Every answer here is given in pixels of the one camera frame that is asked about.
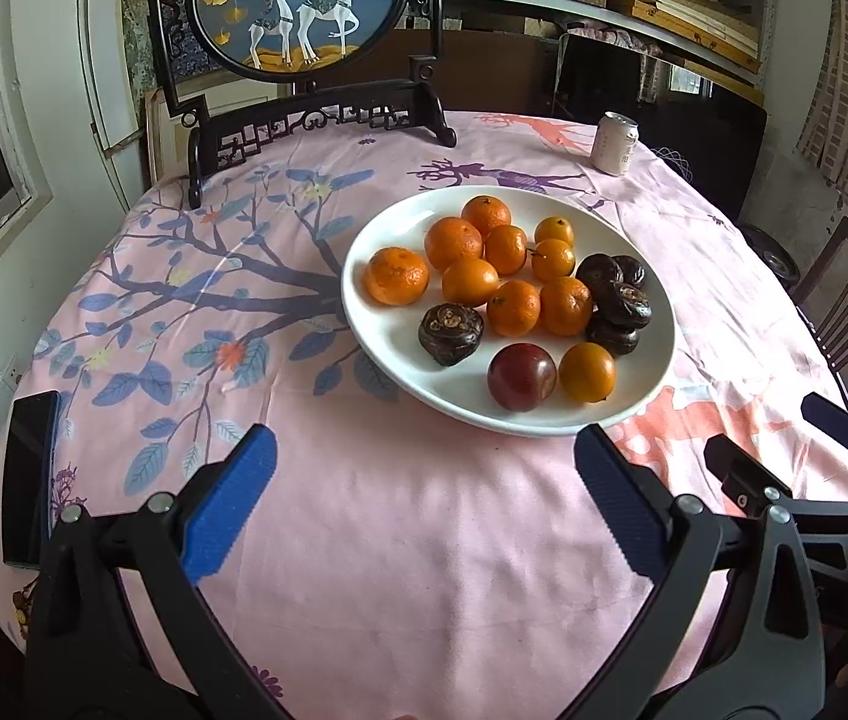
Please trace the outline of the smooth orange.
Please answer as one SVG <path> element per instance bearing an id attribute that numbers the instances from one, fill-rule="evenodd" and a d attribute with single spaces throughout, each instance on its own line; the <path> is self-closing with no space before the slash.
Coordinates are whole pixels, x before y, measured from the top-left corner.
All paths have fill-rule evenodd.
<path id="1" fill-rule="evenodd" d="M 616 362 L 596 343 L 577 343 L 564 353 L 559 364 L 559 383 L 564 394 L 577 403 L 600 403 L 616 387 Z"/>

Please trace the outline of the dark passion fruit hidden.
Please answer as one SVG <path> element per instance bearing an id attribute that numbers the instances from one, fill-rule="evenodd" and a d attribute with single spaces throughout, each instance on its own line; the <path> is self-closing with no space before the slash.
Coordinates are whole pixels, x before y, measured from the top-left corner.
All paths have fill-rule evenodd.
<path id="1" fill-rule="evenodd" d="M 636 328 L 621 328 L 603 320 L 602 317 L 595 317 L 588 322 L 585 338 L 590 343 L 605 348 L 614 358 L 622 358 L 636 351 L 640 333 Z"/>

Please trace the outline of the dark red plum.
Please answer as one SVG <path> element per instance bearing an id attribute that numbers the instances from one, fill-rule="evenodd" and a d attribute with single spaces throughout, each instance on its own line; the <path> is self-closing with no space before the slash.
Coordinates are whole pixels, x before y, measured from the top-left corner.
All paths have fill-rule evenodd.
<path id="1" fill-rule="evenodd" d="M 538 344 L 509 344 L 492 358 L 486 380 L 497 405 L 513 413 L 528 413 L 554 392 L 556 362 Z"/>

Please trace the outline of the dark passion fruit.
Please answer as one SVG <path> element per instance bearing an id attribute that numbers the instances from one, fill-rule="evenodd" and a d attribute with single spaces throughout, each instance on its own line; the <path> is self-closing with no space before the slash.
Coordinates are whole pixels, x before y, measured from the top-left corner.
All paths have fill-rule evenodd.
<path id="1" fill-rule="evenodd" d="M 614 281 L 595 298 L 600 316 L 616 327 L 642 330 L 653 317 L 653 307 L 642 289 L 624 281 Z"/>
<path id="2" fill-rule="evenodd" d="M 427 310 L 417 339 L 431 358 L 442 367 L 456 366 L 471 356 L 484 335 L 484 319 L 467 305 L 444 302 Z"/>
<path id="3" fill-rule="evenodd" d="M 630 255 L 614 255 L 613 260 L 618 264 L 621 277 L 626 284 L 637 289 L 643 288 L 647 271 L 645 271 L 645 266 L 640 260 L 637 260 L 636 257 L 630 257 Z"/>
<path id="4" fill-rule="evenodd" d="M 618 261 L 608 254 L 591 254 L 577 266 L 575 278 L 584 283 L 593 301 L 606 298 L 624 281 Z"/>

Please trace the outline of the dark passion fruit back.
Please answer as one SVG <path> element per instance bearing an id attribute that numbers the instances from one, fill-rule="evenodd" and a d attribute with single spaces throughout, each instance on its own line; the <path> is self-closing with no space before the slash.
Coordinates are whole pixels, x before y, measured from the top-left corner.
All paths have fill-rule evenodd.
<path id="1" fill-rule="evenodd" d="M 637 289 L 643 288 L 647 271 L 645 271 L 645 266 L 640 260 L 637 260 L 636 257 L 630 257 L 630 255 L 614 255 L 613 260 L 618 264 L 621 277 L 626 284 Z"/>

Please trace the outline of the dark passion fruit front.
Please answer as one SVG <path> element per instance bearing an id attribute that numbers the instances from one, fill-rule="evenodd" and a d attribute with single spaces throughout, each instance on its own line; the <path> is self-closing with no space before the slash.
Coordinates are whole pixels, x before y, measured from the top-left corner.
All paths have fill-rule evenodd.
<path id="1" fill-rule="evenodd" d="M 606 298 L 624 281 L 618 261 L 608 254 L 591 254 L 577 266 L 575 278 L 584 283 L 593 301 Z"/>

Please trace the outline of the large bumpy mandarin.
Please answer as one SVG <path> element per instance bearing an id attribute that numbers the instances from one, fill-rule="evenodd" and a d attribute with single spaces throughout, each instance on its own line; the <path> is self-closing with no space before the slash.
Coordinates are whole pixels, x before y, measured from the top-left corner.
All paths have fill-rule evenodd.
<path id="1" fill-rule="evenodd" d="M 362 286 L 378 304 L 403 307 L 422 298 L 431 272 L 414 250 L 385 247 L 372 255 L 362 273 Z"/>

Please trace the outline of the partly hidden small mandarin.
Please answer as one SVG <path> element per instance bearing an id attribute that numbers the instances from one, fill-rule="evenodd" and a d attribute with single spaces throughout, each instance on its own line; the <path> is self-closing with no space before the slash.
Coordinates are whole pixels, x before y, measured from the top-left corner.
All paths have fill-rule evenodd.
<path id="1" fill-rule="evenodd" d="M 536 327 L 540 314 L 540 291 L 528 281 L 507 281 L 495 289 L 486 304 L 489 328 L 500 337 L 528 335 Z"/>

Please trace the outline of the black smartphone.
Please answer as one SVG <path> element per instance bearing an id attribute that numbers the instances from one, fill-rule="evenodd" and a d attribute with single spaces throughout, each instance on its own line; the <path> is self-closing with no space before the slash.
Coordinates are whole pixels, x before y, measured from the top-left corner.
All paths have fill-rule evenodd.
<path id="1" fill-rule="evenodd" d="M 3 562 L 38 569 L 52 533 L 52 461 L 60 394 L 18 398 L 13 403 L 1 484 Z"/>

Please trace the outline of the large white plate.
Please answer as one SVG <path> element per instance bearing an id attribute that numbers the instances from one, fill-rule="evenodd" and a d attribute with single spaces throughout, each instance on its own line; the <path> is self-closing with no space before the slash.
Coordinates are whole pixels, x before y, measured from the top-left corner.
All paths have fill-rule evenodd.
<path id="1" fill-rule="evenodd" d="M 377 211 L 360 228 L 349 247 L 341 273 L 341 304 L 360 348 L 383 374 L 422 403 L 453 419 L 496 433 L 525 437 L 574 436 L 592 422 L 613 426 L 652 401 L 663 387 L 676 344 L 676 317 L 670 296 L 653 270 L 647 271 L 645 294 L 653 316 L 640 332 L 639 346 L 618 362 L 616 387 L 605 401 L 577 405 L 557 390 L 528 413 L 510 413 L 492 398 L 486 374 L 495 353 L 510 343 L 488 330 L 474 355 L 455 366 L 432 359 L 417 339 L 417 327 L 427 309 L 442 302 L 440 277 L 432 275 L 419 301 L 387 307 L 374 301 L 362 286 L 362 273 L 372 255 L 385 247 L 404 247 L 421 254 L 424 238 L 436 221 L 460 215 L 468 200 L 487 193 L 512 212 L 512 223 L 533 231 L 548 216 L 564 216 L 574 229 L 575 257 L 626 254 L 645 259 L 627 236 L 595 211 L 566 199 L 518 188 L 457 185 L 431 188 Z"/>

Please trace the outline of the yellowish orange on plate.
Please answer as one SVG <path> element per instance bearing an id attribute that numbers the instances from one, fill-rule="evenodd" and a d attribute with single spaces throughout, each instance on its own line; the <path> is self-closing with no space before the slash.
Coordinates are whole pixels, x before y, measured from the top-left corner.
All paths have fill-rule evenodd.
<path id="1" fill-rule="evenodd" d="M 534 242 L 541 244 L 545 241 L 561 241 L 572 247 L 575 242 L 574 227 L 564 216 L 548 216 L 534 228 Z"/>

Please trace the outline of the front orange on plate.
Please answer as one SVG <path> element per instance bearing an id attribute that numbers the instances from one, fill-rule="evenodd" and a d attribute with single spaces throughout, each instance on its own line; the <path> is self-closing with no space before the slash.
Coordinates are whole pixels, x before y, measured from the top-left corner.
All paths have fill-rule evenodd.
<path id="1" fill-rule="evenodd" d="M 444 273 L 459 260 L 479 259 L 483 254 L 483 236 L 478 227 L 467 220 L 458 216 L 445 216 L 427 229 L 424 250 L 435 270 Z"/>

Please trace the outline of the orange on plate back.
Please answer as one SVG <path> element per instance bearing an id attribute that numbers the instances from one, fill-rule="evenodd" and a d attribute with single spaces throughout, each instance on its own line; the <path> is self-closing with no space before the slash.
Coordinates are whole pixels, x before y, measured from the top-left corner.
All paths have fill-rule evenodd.
<path id="1" fill-rule="evenodd" d="M 487 238 L 496 227 L 510 226 L 510 208 L 494 195 L 476 195 L 461 208 L 461 218 L 476 227 L 483 238 Z"/>

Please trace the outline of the pale drink can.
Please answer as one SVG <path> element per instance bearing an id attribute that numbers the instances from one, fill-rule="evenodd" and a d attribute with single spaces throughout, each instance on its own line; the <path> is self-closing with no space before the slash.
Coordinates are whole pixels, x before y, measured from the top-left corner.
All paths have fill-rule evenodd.
<path id="1" fill-rule="evenodd" d="M 627 115 L 605 112 L 591 147 L 591 164 L 608 176 L 624 176 L 639 141 L 639 126 Z"/>

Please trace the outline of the round deer embroidery screen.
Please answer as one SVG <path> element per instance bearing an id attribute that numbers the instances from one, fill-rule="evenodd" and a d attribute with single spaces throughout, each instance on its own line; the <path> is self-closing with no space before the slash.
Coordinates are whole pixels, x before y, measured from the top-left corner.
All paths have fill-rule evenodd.
<path id="1" fill-rule="evenodd" d="M 214 114 L 205 96 L 182 98 L 164 20 L 167 0 L 148 0 L 157 83 L 188 132 L 187 202 L 200 208 L 209 177 L 297 132 L 328 125 L 424 128 L 452 148 L 456 133 L 432 87 L 444 44 L 444 0 L 182 0 L 190 34 L 214 65 L 287 96 Z M 331 86 L 326 75 L 367 59 L 406 16 L 426 20 L 429 45 L 401 78 Z"/>

